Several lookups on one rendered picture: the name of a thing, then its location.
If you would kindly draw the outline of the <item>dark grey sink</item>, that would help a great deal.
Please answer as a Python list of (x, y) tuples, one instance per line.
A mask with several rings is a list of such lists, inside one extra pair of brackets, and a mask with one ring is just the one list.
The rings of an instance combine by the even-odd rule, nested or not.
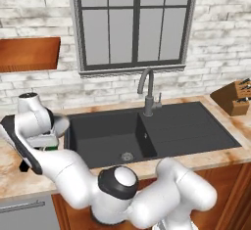
[(70, 115), (65, 147), (97, 168), (238, 148), (240, 143), (200, 102)]

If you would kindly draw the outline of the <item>wooden knife block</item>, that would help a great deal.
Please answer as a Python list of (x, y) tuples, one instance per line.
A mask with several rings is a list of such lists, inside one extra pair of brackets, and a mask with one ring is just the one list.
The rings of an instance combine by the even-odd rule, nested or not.
[(210, 97), (230, 116), (246, 115), (251, 100), (236, 103), (237, 99), (251, 97), (251, 81), (248, 85), (239, 86), (242, 80), (236, 80), (210, 94)]

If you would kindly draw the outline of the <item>wooden base cupboard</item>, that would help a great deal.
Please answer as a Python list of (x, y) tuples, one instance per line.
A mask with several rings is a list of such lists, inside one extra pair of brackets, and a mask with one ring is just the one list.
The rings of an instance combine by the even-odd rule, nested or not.
[[(194, 210), (191, 219), (199, 230), (251, 230), (251, 162), (204, 169), (197, 174), (218, 192), (216, 205), (209, 211)], [(139, 230), (128, 221), (117, 225), (97, 223), (90, 208), (73, 209), (56, 194), (52, 201), (60, 230)]]

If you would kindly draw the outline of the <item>grey dishwasher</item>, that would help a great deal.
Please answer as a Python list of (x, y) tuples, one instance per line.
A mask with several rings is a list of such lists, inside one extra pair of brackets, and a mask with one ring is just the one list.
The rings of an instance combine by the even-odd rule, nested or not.
[(0, 207), (35, 203), (36, 201), (45, 202), (45, 206), (0, 213), (0, 230), (60, 230), (50, 195), (1, 202)]

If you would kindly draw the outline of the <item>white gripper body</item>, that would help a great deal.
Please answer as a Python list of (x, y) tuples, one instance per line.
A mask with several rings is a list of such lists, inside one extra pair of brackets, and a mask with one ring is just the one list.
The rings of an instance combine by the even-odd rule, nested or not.
[(52, 148), (59, 145), (59, 140), (54, 133), (32, 136), (26, 140), (33, 148)]

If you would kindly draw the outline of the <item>grey framed window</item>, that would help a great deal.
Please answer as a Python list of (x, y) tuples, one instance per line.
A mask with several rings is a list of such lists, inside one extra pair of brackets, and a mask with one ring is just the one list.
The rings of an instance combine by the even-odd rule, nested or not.
[(183, 70), (195, 0), (71, 0), (81, 76)]

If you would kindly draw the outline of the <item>dark grey tap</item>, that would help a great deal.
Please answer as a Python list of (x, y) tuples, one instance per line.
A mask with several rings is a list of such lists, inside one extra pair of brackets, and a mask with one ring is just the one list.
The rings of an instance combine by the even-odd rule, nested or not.
[(153, 111), (155, 109), (160, 109), (162, 107), (162, 102), (160, 101), (162, 99), (162, 94), (159, 94), (159, 101), (155, 102), (153, 97), (153, 83), (154, 83), (154, 72), (151, 68), (147, 68), (140, 76), (138, 87), (137, 87), (137, 93), (142, 94), (143, 93), (143, 87), (146, 80), (146, 77), (149, 77), (148, 80), (148, 93), (145, 96), (145, 105), (144, 105), (144, 115), (145, 116), (152, 116)]

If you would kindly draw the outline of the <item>wooden wall shelf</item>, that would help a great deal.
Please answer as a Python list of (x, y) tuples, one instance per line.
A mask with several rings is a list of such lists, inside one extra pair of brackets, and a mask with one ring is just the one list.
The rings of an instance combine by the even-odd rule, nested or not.
[(60, 37), (0, 39), (0, 72), (56, 69)]

